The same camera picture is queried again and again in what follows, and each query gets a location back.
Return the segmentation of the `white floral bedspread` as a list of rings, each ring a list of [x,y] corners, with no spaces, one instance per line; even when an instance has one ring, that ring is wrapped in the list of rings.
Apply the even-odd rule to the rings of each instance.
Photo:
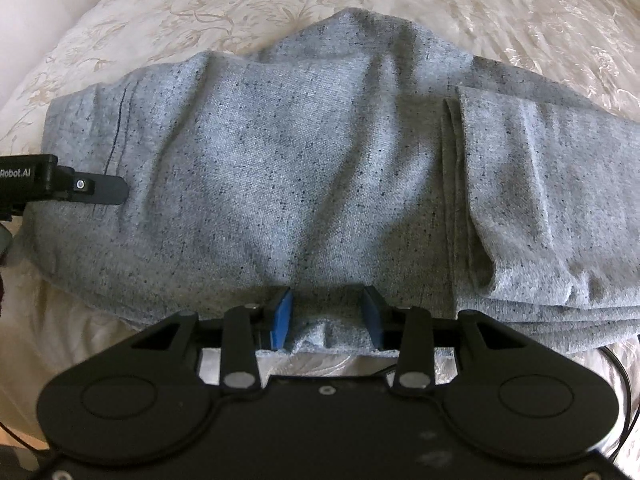
[[[101,0],[2,108],[2,152],[37,151],[59,96],[203,50],[250,53],[346,8],[417,22],[616,115],[639,116],[639,0]]]

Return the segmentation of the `grey pants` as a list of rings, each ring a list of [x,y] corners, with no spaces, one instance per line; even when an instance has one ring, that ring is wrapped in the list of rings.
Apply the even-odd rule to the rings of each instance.
[[[638,124],[401,18],[348,9],[61,96],[42,147],[129,195],[29,205],[16,252],[137,326],[288,286],[288,348],[367,350],[369,284],[561,352],[639,330]]]

